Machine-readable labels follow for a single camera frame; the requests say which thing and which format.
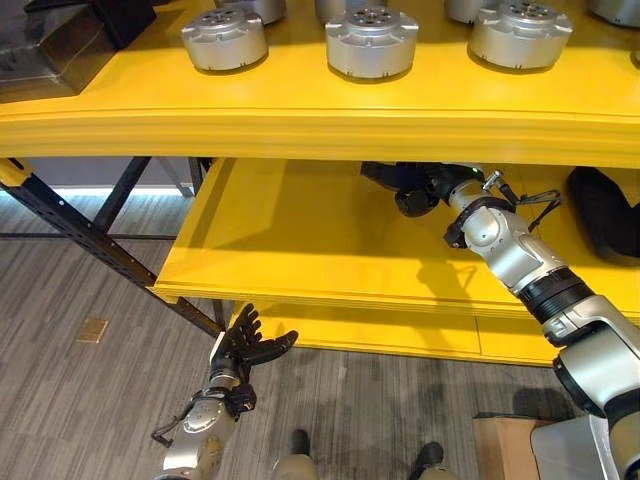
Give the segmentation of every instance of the black object on shelf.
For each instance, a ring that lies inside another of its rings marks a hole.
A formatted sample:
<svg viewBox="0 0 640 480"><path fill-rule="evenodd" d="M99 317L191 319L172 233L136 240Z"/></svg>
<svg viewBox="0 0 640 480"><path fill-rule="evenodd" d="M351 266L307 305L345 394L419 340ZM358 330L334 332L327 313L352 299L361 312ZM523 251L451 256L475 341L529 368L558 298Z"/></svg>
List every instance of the black object on shelf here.
<svg viewBox="0 0 640 480"><path fill-rule="evenodd" d="M116 48L126 48L156 18L150 0L33 0L24 9L36 12L61 6L90 4Z"/></svg>
<svg viewBox="0 0 640 480"><path fill-rule="evenodd" d="M619 265L640 265L640 203L629 205L620 187L592 167L574 169L567 185L598 256Z"/></svg>
<svg viewBox="0 0 640 480"><path fill-rule="evenodd" d="M76 95L115 53L103 23L88 5L32 13L20 7L4 13L0 102Z"/></svg>

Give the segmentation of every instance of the yellow shelf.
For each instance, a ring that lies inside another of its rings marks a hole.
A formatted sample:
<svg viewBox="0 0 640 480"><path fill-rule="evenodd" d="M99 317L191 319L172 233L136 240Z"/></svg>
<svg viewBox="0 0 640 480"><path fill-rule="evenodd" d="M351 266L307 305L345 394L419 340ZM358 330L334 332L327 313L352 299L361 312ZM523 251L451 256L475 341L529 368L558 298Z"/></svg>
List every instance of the yellow shelf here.
<svg viewBox="0 0 640 480"><path fill-rule="evenodd" d="M393 194L354 162L223 160L198 194L158 277L160 295L264 300L488 318L529 318L479 257L446 246L444 205L403 217ZM507 166L517 192L559 188L568 167ZM638 171L614 170L638 195ZM532 209L522 209L529 219ZM569 207L542 237L574 271L631 318L640 270L589 252Z"/></svg>
<svg viewBox="0 0 640 480"><path fill-rule="evenodd" d="M394 0L420 23L412 70L356 84L329 71L309 0L267 31L269 57L237 74L194 70L179 36L210 0L158 7L158 19L70 98L0 105L0 156L214 155L639 167L640 34L556 0L575 33L536 74L483 68L469 28L442 1Z"/></svg>
<svg viewBox="0 0 640 480"><path fill-rule="evenodd" d="M545 366L557 355L533 318L254 303L266 338L297 330L300 347Z"/></svg>

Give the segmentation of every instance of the shoe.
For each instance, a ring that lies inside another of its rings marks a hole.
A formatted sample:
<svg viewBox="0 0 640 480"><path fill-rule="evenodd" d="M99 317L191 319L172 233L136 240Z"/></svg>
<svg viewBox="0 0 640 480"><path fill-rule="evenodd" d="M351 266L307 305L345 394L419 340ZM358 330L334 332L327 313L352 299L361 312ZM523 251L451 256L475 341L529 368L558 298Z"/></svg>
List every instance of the shoe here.
<svg viewBox="0 0 640 480"><path fill-rule="evenodd" d="M444 449L438 442L427 443L413 464L409 480L418 480L427 468L439 465L444 460Z"/></svg>
<svg viewBox="0 0 640 480"><path fill-rule="evenodd" d="M291 453L293 455L306 455L310 456L311 441L309 440L309 434L304 430L296 430L291 434Z"/></svg>

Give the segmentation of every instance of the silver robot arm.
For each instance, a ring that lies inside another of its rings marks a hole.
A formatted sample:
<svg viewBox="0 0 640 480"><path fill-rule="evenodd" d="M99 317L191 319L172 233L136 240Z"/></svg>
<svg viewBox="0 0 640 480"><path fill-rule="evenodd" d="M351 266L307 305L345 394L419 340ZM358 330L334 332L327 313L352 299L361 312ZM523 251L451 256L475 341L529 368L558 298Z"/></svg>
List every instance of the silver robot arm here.
<svg viewBox="0 0 640 480"><path fill-rule="evenodd" d="M608 419L621 478L640 478L640 330L530 234L515 213L524 197L515 196L500 172L484 181L477 169L460 165L365 162L361 173L396 191L405 215L425 214L438 200L456 210L447 243L480 255L549 342L563 347L553 362L558 379L579 407ZM492 187L505 199L492 196Z"/></svg>
<svg viewBox="0 0 640 480"><path fill-rule="evenodd" d="M298 334L291 331L274 340L261 340L258 312L248 304L227 332L221 333L209 357L211 374L183 412L159 427L151 437L168 448L162 472L154 480L213 480L236 422L255 408L257 397L249 384L251 367L284 355ZM177 428L171 440L165 434Z"/></svg>

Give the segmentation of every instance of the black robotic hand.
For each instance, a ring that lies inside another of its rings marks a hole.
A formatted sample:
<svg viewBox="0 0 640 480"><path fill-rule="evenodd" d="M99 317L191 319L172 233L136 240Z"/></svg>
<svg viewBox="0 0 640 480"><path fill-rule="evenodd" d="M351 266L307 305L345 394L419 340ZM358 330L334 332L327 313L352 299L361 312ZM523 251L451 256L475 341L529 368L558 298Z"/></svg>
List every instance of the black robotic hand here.
<svg viewBox="0 0 640 480"><path fill-rule="evenodd" d="M245 305L233 327L221 334L211 358L211 386L207 393L224 399L235 418L255 408L257 397L249 384L251 367L281 357L298 339L298 332L292 330L275 339L262 340L258 315L253 304ZM218 385L217 378L229 376L237 379L236 385Z"/></svg>

